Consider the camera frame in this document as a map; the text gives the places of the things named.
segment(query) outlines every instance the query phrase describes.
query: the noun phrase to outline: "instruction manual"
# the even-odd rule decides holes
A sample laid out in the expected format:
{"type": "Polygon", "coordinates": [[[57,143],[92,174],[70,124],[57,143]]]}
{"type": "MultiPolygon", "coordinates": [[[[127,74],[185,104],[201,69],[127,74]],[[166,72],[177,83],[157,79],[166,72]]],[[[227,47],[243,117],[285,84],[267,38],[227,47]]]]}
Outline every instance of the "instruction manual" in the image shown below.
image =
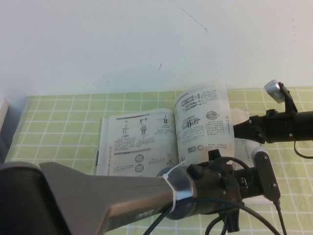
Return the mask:
{"type": "MultiPolygon", "coordinates": [[[[185,166],[206,162],[213,149],[253,166],[250,154],[259,143],[234,138],[233,129],[248,118],[248,111],[230,109],[224,84],[184,92],[174,112],[161,108],[105,117],[97,175],[156,177],[182,161],[185,166]]],[[[233,163],[233,168],[241,166],[233,163]]]]}

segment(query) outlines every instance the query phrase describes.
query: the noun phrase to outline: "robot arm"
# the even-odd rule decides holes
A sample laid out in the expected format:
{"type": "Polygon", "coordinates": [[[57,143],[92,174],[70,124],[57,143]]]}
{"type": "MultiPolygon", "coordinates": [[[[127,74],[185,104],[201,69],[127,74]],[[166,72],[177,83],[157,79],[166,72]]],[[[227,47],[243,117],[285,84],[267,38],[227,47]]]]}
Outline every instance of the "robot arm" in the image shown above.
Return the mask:
{"type": "MultiPolygon", "coordinates": [[[[250,171],[234,171],[218,150],[209,155],[210,161],[177,167],[169,174],[178,202],[215,198],[240,203],[243,198],[262,194],[269,200],[279,199],[279,188],[272,186],[277,182],[267,153],[257,153],[256,167],[250,171]]],[[[172,189],[161,177],[90,176],[57,163],[43,163],[40,168],[26,163],[0,168],[0,177],[6,179],[0,184],[1,234],[103,234],[164,212],[173,203],[172,189]]],[[[168,218],[215,211],[228,218],[229,232],[238,231],[239,209],[227,208],[232,216],[223,212],[221,202],[186,203],[168,218]]]]}

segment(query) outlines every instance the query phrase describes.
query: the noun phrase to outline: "printed diagram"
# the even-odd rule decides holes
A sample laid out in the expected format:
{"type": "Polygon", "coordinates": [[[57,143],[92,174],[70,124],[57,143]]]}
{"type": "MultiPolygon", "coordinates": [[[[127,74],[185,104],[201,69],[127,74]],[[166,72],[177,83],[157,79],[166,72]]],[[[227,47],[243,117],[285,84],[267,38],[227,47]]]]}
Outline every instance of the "printed diagram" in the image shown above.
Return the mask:
{"type": "Polygon", "coordinates": [[[144,119],[140,119],[140,124],[141,124],[141,134],[142,134],[142,138],[144,139],[146,136],[146,131],[147,131],[147,127],[146,125],[143,124],[144,121],[148,120],[148,118],[144,118],[144,119]]]}
{"type": "Polygon", "coordinates": [[[192,152],[195,152],[196,151],[196,147],[195,146],[192,146],[190,148],[188,148],[188,153],[192,153],[192,152]]]}
{"type": "Polygon", "coordinates": [[[198,124],[200,118],[195,117],[195,115],[192,115],[188,118],[186,118],[184,121],[182,121],[182,129],[186,129],[191,127],[192,125],[198,124]]]}
{"type": "Polygon", "coordinates": [[[218,116],[219,115],[215,111],[209,111],[206,113],[206,118],[209,120],[215,120],[218,116]]]}
{"type": "Polygon", "coordinates": [[[123,136],[122,137],[128,137],[129,135],[127,135],[127,130],[129,129],[129,127],[127,127],[127,121],[125,121],[125,127],[122,128],[123,130],[123,136]]]}
{"type": "Polygon", "coordinates": [[[169,128],[170,126],[168,125],[168,122],[170,119],[166,118],[166,115],[164,115],[164,118],[158,118],[158,120],[163,121],[163,128],[169,128]]]}
{"type": "Polygon", "coordinates": [[[183,109],[184,111],[188,111],[189,109],[193,109],[195,108],[197,105],[201,105],[201,100],[200,100],[200,94],[198,95],[192,95],[190,97],[188,97],[187,99],[184,99],[181,102],[181,106],[185,108],[183,109]]]}
{"type": "Polygon", "coordinates": [[[135,171],[137,173],[140,173],[143,171],[143,165],[142,164],[138,164],[137,166],[135,166],[135,171]]]}
{"type": "Polygon", "coordinates": [[[135,157],[135,161],[140,163],[142,162],[144,159],[143,155],[142,154],[138,154],[136,157],[135,157]]]}
{"type": "Polygon", "coordinates": [[[168,162],[166,163],[168,166],[175,166],[175,164],[173,163],[173,158],[172,158],[172,154],[171,153],[166,153],[168,156],[168,162]]]}
{"type": "Polygon", "coordinates": [[[164,121],[164,125],[163,125],[163,127],[164,128],[169,128],[170,126],[169,125],[167,125],[167,118],[166,118],[166,115],[164,116],[164,119],[163,119],[163,121],[164,121]]]}
{"type": "Polygon", "coordinates": [[[197,149],[200,150],[200,151],[203,150],[203,145],[201,145],[201,144],[198,145],[198,146],[197,146],[197,149]]]}

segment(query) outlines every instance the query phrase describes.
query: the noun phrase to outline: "white grid line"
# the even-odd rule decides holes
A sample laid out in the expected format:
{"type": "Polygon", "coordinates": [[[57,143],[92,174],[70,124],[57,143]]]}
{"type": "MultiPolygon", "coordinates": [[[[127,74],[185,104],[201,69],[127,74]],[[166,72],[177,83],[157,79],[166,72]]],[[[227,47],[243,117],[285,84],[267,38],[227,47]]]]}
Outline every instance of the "white grid line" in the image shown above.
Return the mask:
{"type": "MultiPolygon", "coordinates": [[[[39,103],[40,103],[40,101],[38,101],[38,103],[37,103],[36,110],[38,109],[39,103]]],[[[27,127],[27,129],[26,129],[26,133],[27,133],[29,127],[30,127],[30,123],[28,124],[28,127],[27,127]]],[[[22,142],[21,142],[21,143],[24,142],[25,136],[26,136],[26,134],[23,136],[23,139],[22,139],[22,142]]],[[[17,150],[17,152],[16,152],[16,154],[15,154],[15,156],[14,156],[14,158],[13,158],[13,161],[15,161],[15,159],[16,159],[18,153],[20,152],[20,149],[21,149],[21,145],[19,146],[19,148],[18,148],[18,150],[17,150]]]]}
{"type": "MultiPolygon", "coordinates": [[[[41,100],[48,100],[48,101],[54,101],[55,99],[41,99],[41,100]]],[[[89,99],[74,99],[74,101],[88,101],[89,99]]],[[[91,99],[92,101],[123,101],[122,99],[91,99]]],[[[127,101],[141,101],[141,99],[127,99],[127,101]]],[[[155,99],[144,99],[143,101],[156,101],[155,99]]],[[[163,99],[162,101],[175,101],[174,99],[163,99]]]]}
{"type": "Polygon", "coordinates": [[[141,104],[142,104],[142,93],[140,93],[140,109],[139,109],[139,111],[141,111],[141,104]]]}
{"type": "MultiPolygon", "coordinates": [[[[130,228],[130,229],[135,229],[135,228],[141,228],[141,229],[147,229],[148,227],[147,226],[133,226],[133,225],[130,225],[130,226],[123,226],[122,228],[130,228]]],[[[161,227],[161,226],[157,226],[158,229],[175,229],[175,227],[161,227]]],[[[203,230],[205,231],[206,228],[186,228],[186,227],[179,227],[178,230],[192,230],[192,231],[199,231],[199,230],[203,230]]],[[[212,229],[212,231],[221,231],[221,229],[212,229]]],[[[251,232],[250,229],[240,229],[240,231],[243,231],[243,232],[251,232]]],[[[253,229],[253,231],[256,231],[256,232],[269,232],[269,229],[253,229]]],[[[306,232],[306,233],[310,233],[312,232],[311,230],[288,230],[288,232],[306,232]]]]}
{"type": "Polygon", "coordinates": [[[175,220],[175,235],[177,235],[177,220],[175,220]]]}
{"type": "MultiPolygon", "coordinates": [[[[33,160],[34,158],[17,158],[18,160],[33,160]]],[[[93,158],[77,158],[76,161],[92,160],[93,158]]],[[[36,158],[36,160],[54,161],[54,158],[36,158]]],[[[74,160],[73,158],[56,158],[55,160],[74,160]]]]}
{"type": "Polygon", "coordinates": [[[199,222],[200,222],[200,235],[202,235],[202,221],[201,221],[201,214],[199,214],[199,222]]]}
{"type": "MultiPolygon", "coordinates": [[[[88,111],[90,109],[90,103],[91,103],[91,95],[89,97],[88,110],[87,110],[87,113],[86,113],[86,116],[85,116],[85,121],[84,121],[84,124],[83,124],[83,130],[85,128],[85,124],[86,124],[86,120],[87,120],[87,116],[88,116],[88,111]]],[[[77,157],[78,149],[80,147],[80,142],[82,141],[82,136],[83,136],[83,131],[82,131],[82,133],[80,134],[80,137],[79,137],[79,141],[78,141],[78,145],[77,145],[77,148],[76,148],[76,153],[75,153],[74,161],[73,161],[73,164],[72,164],[72,168],[74,168],[74,165],[75,165],[75,160],[76,160],[76,157],[77,157]]]]}
{"type": "MultiPolygon", "coordinates": [[[[280,158],[280,160],[281,160],[281,161],[283,161],[283,160],[282,160],[282,156],[281,156],[281,154],[280,154],[280,150],[279,150],[279,147],[278,147],[278,144],[277,144],[277,143],[276,143],[276,147],[277,147],[277,149],[278,149],[278,155],[279,155],[279,158],[280,158]]],[[[284,164],[282,164],[282,166],[283,166],[283,171],[284,171],[284,174],[285,174],[285,176],[287,177],[287,173],[286,173],[286,169],[285,169],[284,164]]],[[[291,188],[290,188],[290,185],[289,185],[289,181],[288,181],[288,180],[286,180],[286,181],[287,181],[287,186],[288,186],[289,192],[290,192],[290,194],[291,194],[291,188]]],[[[301,221],[300,221],[300,219],[299,219],[299,216],[298,216],[298,213],[297,213],[297,207],[295,206],[295,202],[294,202],[293,197],[291,197],[291,200],[292,200],[293,208],[294,208],[295,215],[296,215],[296,217],[297,217],[297,220],[298,220],[298,223],[299,223],[300,229],[301,229],[301,231],[302,231],[302,234],[304,235],[303,228],[302,228],[302,224],[301,224],[301,221]]]]}
{"type": "Polygon", "coordinates": [[[124,98],[123,98],[123,108],[122,108],[122,114],[124,113],[124,107],[125,107],[125,97],[126,97],[126,93],[124,93],[124,98]]]}
{"type": "MultiPolygon", "coordinates": [[[[303,106],[303,104],[302,104],[302,101],[301,101],[301,98],[300,98],[299,91],[298,91],[298,89],[297,89],[297,88],[296,88],[296,90],[297,90],[297,93],[298,93],[298,96],[299,96],[299,100],[300,100],[301,107],[302,107],[302,109],[304,110],[304,106],[303,106]]],[[[307,177],[309,178],[309,177],[310,177],[310,175],[309,175],[309,173],[308,173],[307,166],[306,166],[306,164],[304,163],[304,159],[303,159],[303,158],[301,158],[301,161],[302,161],[302,163],[303,163],[305,173],[306,173],[307,177]]],[[[312,190],[312,192],[313,192],[313,186],[312,186],[312,182],[311,182],[311,180],[309,180],[309,184],[310,184],[310,186],[311,186],[311,190],[312,190]]]]}
{"type": "Polygon", "coordinates": [[[47,125],[45,126],[45,130],[44,130],[43,136],[41,137],[41,140],[40,140],[40,143],[39,143],[39,147],[38,147],[38,149],[37,149],[37,151],[36,151],[36,154],[35,154],[35,156],[34,156],[34,159],[33,159],[33,162],[32,162],[32,163],[35,162],[36,157],[37,157],[38,152],[39,152],[39,149],[40,149],[40,145],[42,144],[42,142],[43,142],[43,140],[44,140],[44,136],[45,136],[45,133],[47,132],[47,129],[48,129],[48,126],[49,126],[49,123],[50,123],[50,120],[51,120],[51,117],[52,117],[52,114],[53,114],[53,110],[54,110],[55,105],[56,105],[56,103],[57,103],[57,100],[58,100],[58,97],[56,97],[56,99],[55,99],[55,101],[54,101],[54,105],[53,105],[53,108],[52,108],[52,111],[51,111],[49,120],[48,120],[48,122],[47,122],[47,125]]]}
{"type": "MultiPolygon", "coordinates": [[[[247,100],[246,100],[246,91],[245,91],[245,89],[243,89],[243,92],[244,92],[244,97],[245,97],[246,109],[248,110],[249,108],[248,108],[248,103],[247,103],[247,100]]],[[[249,226],[250,226],[250,233],[251,233],[251,235],[253,235],[250,214],[247,214],[247,217],[248,217],[248,222],[249,222],[249,226]]]]}
{"type": "Polygon", "coordinates": [[[271,213],[273,221],[274,221],[274,226],[275,226],[276,229],[278,229],[277,223],[276,223],[276,220],[275,220],[275,216],[274,216],[274,213],[273,213],[273,208],[272,208],[272,206],[270,206],[269,208],[270,208],[270,213],[271,213]]]}
{"type": "MultiPolygon", "coordinates": [[[[102,117],[106,116],[107,106],[108,106],[108,100],[106,101],[106,107],[104,108],[104,112],[103,112],[103,116],[102,117]]],[[[99,134],[101,134],[101,132],[102,132],[102,121],[103,121],[103,119],[101,119],[101,126],[100,126],[100,130],[99,130],[100,131],[99,134]]],[[[91,173],[90,173],[91,175],[96,175],[97,174],[96,172],[94,172],[94,168],[96,167],[96,160],[99,157],[99,153],[98,153],[99,152],[99,147],[97,147],[97,148],[98,148],[97,149],[97,153],[96,153],[96,156],[95,156],[93,164],[92,164],[92,169],[91,169],[91,173]]]]}
{"type": "Polygon", "coordinates": [[[59,144],[57,145],[58,148],[57,148],[57,151],[55,152],[55,155],[54,155],[54,159],[53,159],[54,162],[55,162],[55,159],[57,158],[57,155],[58,155],[58,153],[59,153],[60,145],[61,145],[61,142],[62,142],[62,139],[63,139],[63,136],[64,136],[64,132],[65,132],[66,127],[67,127],[67,124],[68,124],[69,116],[70,116],[71,110],[72,110],[72,108],[73,108],[73,105],[74,105],[74,97],[73,97],[73,99],[72,99],[72,104],[71,104],[71,107],[70,107],[70,111],[69,111],[69,113],[68,113],[68,117],[67,117],[67,120],[66,120],[66,122],[65,122],[64,129],[63,129],[62,135],[61,135],[61,137],[60,137],[59,144]]]}
{"type": "Polygon", "coordinates": [[[157,108],[159,108],[159,103],[160,103],[159,97],[160,97],[160,92],[157,92],[157,108]]]}
{"type": "MultiPolygon", "coordinates": [[[[60,135],[63,132],[46,132],[46,134],[52,134],[52,135],[60,135]]],[[[81,132],[66,132],[67,135],[75,135],[75,134],[80,134],[81,132]]],[[[43,134],[42,132],[18,132],[16,134],[29,134],[29,135],[41,135],[43,134]]],[[[84,134],[87,135],[99,135],[99,132],[84,132],[84,134]]]]}

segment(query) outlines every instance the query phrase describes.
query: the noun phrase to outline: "table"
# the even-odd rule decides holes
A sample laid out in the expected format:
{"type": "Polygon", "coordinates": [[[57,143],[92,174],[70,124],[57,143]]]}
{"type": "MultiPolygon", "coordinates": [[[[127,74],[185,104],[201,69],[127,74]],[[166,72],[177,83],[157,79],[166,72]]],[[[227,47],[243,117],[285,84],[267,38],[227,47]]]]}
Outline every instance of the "table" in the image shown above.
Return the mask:
{"type": "MultiPolygon", "coordinates": [[[[313,110],[313,87],[289,88],[300,112],[313,110]]],[[[13,138],[6,162],[24,161],[38,165],[55,161],[87,174],[95,173],[101,118],[153,108],[173,109],[181,92],[143,92],[122,94],[83,94],[30,96],[13,138]]],[[[267,109],[284,110],[264,89],[228,90],[231,108],[264,115],[267,109]]],[[[264,144],[281,190],[281,208],[290,235],[313,235],[313,161],[293,152],[293,143],[264,144]]],[[[313,155],[312,141],[299,142],[298,149],[313,155]]],[[[253,206],[281,231],[274,206],[253,206]]],[[[196,215],[172,221],[164,219],[153,235],[204,235],[215,215],[196,215]]],[[[143,234],[153,216],[110,231],[109,235],[143,234]]],[[[220,234],[222,223],[212,231],[220,234]]],[[[240,212],[241,235],[271,234],[259,221],[240,212]]]]}

